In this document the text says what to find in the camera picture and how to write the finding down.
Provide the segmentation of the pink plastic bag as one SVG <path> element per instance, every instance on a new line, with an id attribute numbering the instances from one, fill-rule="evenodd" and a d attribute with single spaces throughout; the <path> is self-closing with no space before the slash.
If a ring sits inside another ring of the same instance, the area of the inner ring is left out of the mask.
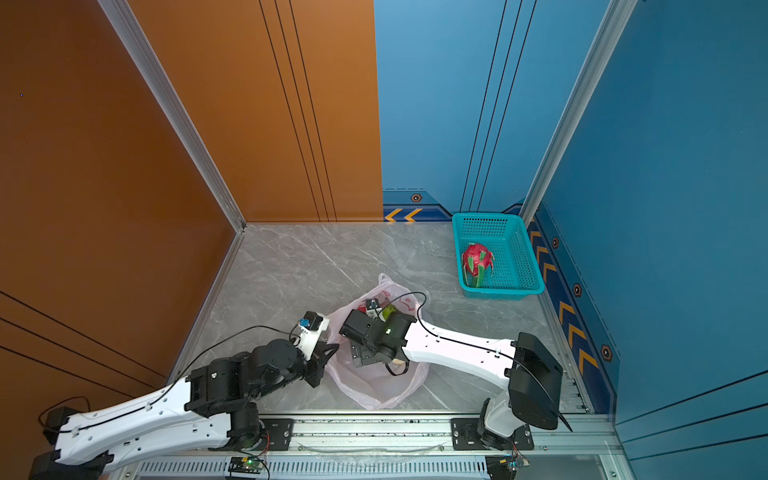
<path id="1" fill-rule="evenodd" d="M 340 334 L 340 329 L 348 314 L 363 306 L 366 299 L 375 298 L 381 304 L 408 291 L 408 288 L 393 281 L 388 275 L 380 273 L 375 287 L 353 297 L 346 304 L 327 315 L 330 321 L 328 340 L 337 343 L 339 349 L 325 367 L 325 376 L 347 397 L 366 410 L 393 409 L 415 393 L 426 381 L 429 366 L 426 363 L 409 365 L 404 375 L 399 373 L 404 366 L 391 365 L 390 369 L 398 373 L 393 376 L 382 363 L 356 367 L 352 358 L 350 341 Z"/>

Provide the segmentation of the red dragon fruit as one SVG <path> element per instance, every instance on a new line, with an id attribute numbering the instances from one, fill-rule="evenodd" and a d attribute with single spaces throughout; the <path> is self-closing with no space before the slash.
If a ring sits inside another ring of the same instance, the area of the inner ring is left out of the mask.
<path id="1" fill-rule="evenodd" d="M 482 244 L 470 243 L 461 255 L 461 272 L 468 287 L 482 287 L 485 277 L 493 268 L 494 255 Z"/>

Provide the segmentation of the teal plastic mesh basket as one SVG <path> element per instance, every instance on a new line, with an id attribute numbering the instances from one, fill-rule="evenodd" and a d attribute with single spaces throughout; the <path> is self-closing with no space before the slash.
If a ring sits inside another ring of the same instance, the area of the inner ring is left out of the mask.
<path id="1" fill-rule="evenodd" d="M 521 300 L 541 294 L 545 282 L 526 226 L 517 215 L 460 213 L 452 217 L 459 285 L 468 298 Z M 468 287 L 461 272 L 461 255 L 470 243 L 486 246 L 494 255 L 494 268 L 480 288 Z"/>

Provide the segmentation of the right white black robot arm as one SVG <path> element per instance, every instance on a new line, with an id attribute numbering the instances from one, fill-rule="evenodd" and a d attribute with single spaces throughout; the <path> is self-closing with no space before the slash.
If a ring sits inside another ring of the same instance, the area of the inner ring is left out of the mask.
<path id="1" fill-rule="evenodd" d="M 477 435 L 487 448 L 532 451 L 532 428 L 554 431 L 567 423 L 560 411 L 563 367 L 532 334 L 475 337 L 398 309 L 387 315 L 353 310 L 340 334 L 375 363 L 440 365 L 498 386 L 501 393 L 485 400 L 478 419 Z"/>

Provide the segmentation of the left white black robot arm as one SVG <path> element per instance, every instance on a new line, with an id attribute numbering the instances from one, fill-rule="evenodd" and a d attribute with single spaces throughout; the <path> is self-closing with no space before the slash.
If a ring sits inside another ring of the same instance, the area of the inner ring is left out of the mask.
<path id="1" fill-rule="evenodd" d="M 52 449 L 33 460 L 29 476 L 98 479 L 166 454 L 261 448 L 267 436 L 258 400 L 298 380 L 318 386 L 337 350 L 335 344 L 318 342 L 305 353 L 289 340 L 276 339 L 113 407 L 56 408 L 44 422 Z"/>

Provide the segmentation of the green apple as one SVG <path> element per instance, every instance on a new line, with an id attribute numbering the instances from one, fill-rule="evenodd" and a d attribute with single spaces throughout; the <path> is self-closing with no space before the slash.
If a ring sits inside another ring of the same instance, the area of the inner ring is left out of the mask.
<path id="1" fill-rule="evenodd" d="M 398 312 L 394 305 L 387 305 L 381 310 L 380 317 L 383 321 L 388 321 L 392 315 Z"/>

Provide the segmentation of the left green circuit board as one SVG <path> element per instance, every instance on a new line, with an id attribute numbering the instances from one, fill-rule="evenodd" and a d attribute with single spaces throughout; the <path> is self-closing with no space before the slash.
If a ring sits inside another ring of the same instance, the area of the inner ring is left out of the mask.
<path id="1" fill-rule="evenodd" d="M 270 479 L 271 472 L 263 460 L 255 456 L 232 456 L 226 473 L 227 479 Z"/>

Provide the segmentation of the right small circuit board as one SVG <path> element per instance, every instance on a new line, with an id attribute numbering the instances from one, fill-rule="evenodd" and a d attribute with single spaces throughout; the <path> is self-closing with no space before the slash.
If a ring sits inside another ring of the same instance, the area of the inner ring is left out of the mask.
<path id="1" fill-rule="evenodd" d="M 486 456 L 486 472 L 490 480 L 515 480 L 521 469 L 530 466 L 524 456 Z"/>

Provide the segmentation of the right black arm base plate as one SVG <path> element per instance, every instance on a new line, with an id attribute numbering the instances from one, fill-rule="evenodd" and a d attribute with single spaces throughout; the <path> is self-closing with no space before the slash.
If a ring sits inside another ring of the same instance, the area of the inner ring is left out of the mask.
<path id="1" fill-rule="evenodd" d="M 453 418 L 450 421 L 453 449 L 456 451 L 498 450 L 532 451 L 533 435 L 528 425 L 503 437 L 481 425 L 478 418 Z"/>

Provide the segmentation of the aluminium front rail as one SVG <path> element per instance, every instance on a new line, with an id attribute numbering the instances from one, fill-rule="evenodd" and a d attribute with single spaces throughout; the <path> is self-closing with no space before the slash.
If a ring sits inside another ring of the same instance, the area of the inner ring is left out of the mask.
<path id="1" fill-rule="evenodd" d="M 489 479 L 486 456 L 524 456 L 516 479 L 631 479 L 617 434 L 605 415 L 569 414 L 554 431 L 532 428 L 532 451 L 453 449 L 450 421 L 473 414 L 331 412 L 271 415 L 295 421 L 288 451 L 195 450 L 141 460 L 113 479 L 227 479 L 232 456 L 264 461 L 270 479 Z"/>

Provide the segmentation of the left aluminium corner post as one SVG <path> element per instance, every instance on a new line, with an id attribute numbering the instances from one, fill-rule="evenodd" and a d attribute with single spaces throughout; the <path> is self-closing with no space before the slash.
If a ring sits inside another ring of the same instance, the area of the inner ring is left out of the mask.
<path id="1" fill-rule="evenodd" d="M 241 234 L 247 221 L 130 4 L 124 0 L 99 0 L 98 4 L 226 219 Z"/>

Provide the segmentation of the aluminium corner post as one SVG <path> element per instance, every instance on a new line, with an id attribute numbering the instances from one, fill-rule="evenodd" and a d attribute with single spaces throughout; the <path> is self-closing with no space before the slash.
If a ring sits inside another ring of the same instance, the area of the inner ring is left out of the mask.
<path id="1" fill-rule="evenodd" d="M 637 3 L 613 0 L 607 6 L 523 202 L 519 216 L 526 227 L 533 221 Z"/>
<path id="2" fill-rule="evenodd" d="M 99 0 L 98 4 L 226 219 L 241 234 L 247 221 L 130 4 L 124 0 Z"/>

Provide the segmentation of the right aluminium corner post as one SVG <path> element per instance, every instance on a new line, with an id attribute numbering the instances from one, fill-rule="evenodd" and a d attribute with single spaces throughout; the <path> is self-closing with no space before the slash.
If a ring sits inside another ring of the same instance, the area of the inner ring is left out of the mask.
<path id="1" fill-rule="evenodd" d="M 613 0 L 607 6 L 523 202 L 519 216 L 526 227 L 533 221 L 637 3 Z"/>

